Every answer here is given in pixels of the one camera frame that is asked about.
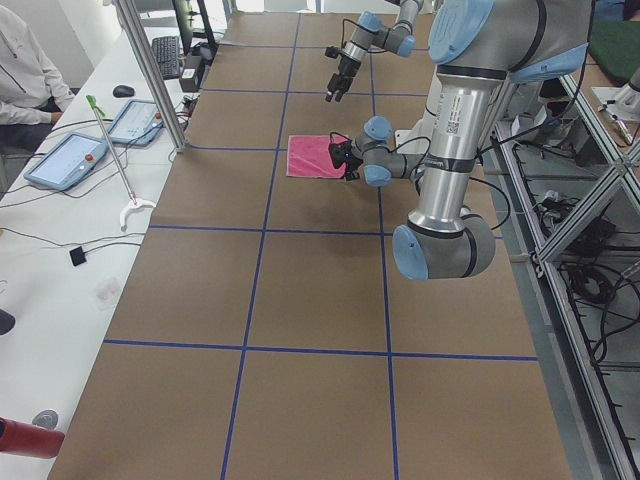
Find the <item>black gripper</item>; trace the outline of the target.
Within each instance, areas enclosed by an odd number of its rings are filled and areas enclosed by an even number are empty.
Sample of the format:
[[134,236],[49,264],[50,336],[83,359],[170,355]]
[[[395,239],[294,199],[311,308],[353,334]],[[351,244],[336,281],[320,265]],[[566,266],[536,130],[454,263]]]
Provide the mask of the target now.
[[327,86],[327,91],[325,95],[325,100],[327,102],[331,102],[334,98],[336,102],[340,102],[343,96],[349,91],[348,87],[350,86],[355,79],[359,68],[361,66],[361,62],[357,59],[353,59],[347,55],[343,55],[340,59],[338,65],[338,72],[334,75],[333,85]]
[[354,154],[350,149],[344,152],[345,176],[359,176],[359,168],[363,160]]

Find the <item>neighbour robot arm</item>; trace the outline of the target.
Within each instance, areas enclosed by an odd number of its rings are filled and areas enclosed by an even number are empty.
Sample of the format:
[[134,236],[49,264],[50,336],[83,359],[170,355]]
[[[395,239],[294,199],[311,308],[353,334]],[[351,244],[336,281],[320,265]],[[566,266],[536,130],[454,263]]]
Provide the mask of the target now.
[[618,119],[638,122],[639,78],[640,71],[636,69],[623,87],[617,89],[611,98],[607,98],[602,102],[604,110]]

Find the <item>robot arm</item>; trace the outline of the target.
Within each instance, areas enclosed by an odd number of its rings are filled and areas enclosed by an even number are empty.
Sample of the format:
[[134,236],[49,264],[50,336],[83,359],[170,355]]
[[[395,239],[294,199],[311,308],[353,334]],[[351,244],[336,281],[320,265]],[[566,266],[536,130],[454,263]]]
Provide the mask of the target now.
[[383,24],[377,14],[363,12],[354,25],[353,33],[348,40],[342,39],[339,46],[328,46],[324,55],[338,59],[339,65],[326,87],[325,101],[340,102],[346,94],[371,48],[377,47],[376,53],[390,52],[408,58],[415,49],[416,38],[414,25],[425,1],[390,1],[399,8],[395,23],[391,27]]
[[585,59],[591,1],[447,1],[436,14],[429,56],[441,92],[425,152],[393,152],[392,128],[381,116],[353,141],[367,184],[408,178],[419,202],[395,228],[393,256],[408,279],[477,275],[491,263],[491,228],[464,204],[494,89],[577,70]]

